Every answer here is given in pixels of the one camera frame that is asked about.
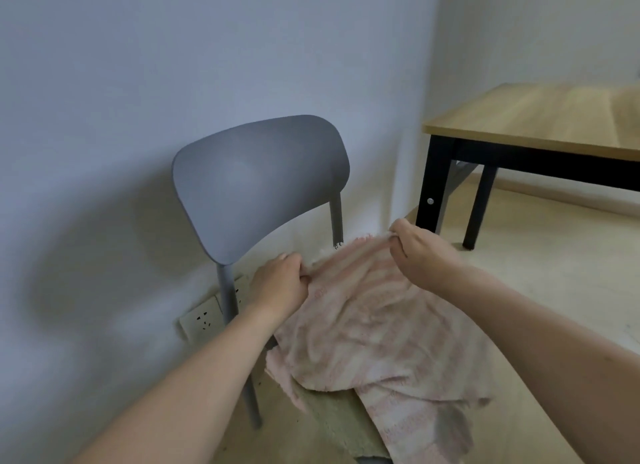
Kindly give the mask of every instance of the hand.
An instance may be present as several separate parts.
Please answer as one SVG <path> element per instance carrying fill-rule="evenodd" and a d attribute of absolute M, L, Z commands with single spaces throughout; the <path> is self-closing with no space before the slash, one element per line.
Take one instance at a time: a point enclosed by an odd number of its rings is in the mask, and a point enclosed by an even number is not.
<path fill-rule="evenodd" d="M 467 267 L 456 249 L 405 218 L 395 220 L 389 230 L 396 235 L 391 238 L 390 251 L 400 272 L 412 284 L 446 298 L 448 288 Z"/>
<path fill-rule="evenodd" d="M 251 300 L 272 318 L 274 330 L 302 306 L 308 296 L 309 277 L 300 277 L 299 253 L 281 253 L 261 266 L 251 281 Z"/>

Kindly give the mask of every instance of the chair backrest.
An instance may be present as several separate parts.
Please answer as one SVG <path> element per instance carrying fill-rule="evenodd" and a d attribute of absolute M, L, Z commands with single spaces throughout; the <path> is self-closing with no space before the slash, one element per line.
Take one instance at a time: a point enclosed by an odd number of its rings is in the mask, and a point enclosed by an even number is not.
<path fill-rule="evenodd" d="M 172 170 L 204 250 L 229 265 L 277 227 L 339 194 L 349 159 L 330 122 L 296 115 L 204 137 L 176 154 Z"/>

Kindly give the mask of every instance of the wall socket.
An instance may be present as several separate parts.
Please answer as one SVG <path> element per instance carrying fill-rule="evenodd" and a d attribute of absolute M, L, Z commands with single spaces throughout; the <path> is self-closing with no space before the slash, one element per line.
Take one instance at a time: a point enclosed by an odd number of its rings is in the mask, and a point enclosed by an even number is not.
<path fill-rule="evenodd" d="M 249 279 L 240 275 L 235 281 L 238 309 L 244 311 L 249 297 Z M 220 311 L 220 294 L 215 294 L 179 319 L 190 344 L 199 346 L 225 328 Z"/>

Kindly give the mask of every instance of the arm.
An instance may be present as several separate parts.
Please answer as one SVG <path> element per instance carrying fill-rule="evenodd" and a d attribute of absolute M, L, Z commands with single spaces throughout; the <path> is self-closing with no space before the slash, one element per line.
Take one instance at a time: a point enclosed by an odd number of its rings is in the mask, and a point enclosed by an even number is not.
<path fill-rule="evenodd" d="M 262 348 L 307 298 L 300 266 L 298 254 L 283 254 L 261 267 L 246 311 L 112 422 L 75 464 L 208 462 Z"/>
<path fill-rule="evenodd" d="M 442 238 L 397 220 L 391 253 L 419 287 L 492 339 L 586 463 L 640 456 L 640 356 L 466 265 Z"/>

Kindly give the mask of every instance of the left hand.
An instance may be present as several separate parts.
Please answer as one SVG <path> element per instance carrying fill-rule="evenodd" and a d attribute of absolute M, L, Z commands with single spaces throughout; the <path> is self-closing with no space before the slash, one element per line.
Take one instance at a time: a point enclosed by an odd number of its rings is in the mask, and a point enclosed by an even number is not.
<path fill-rule="evenodd" d="M 300 276 L 302 256 L 281 253 L 261 266 L 251 281 L 251 299 L 273 317 L 276 329 L 308 296 L 309 277 Z"/>

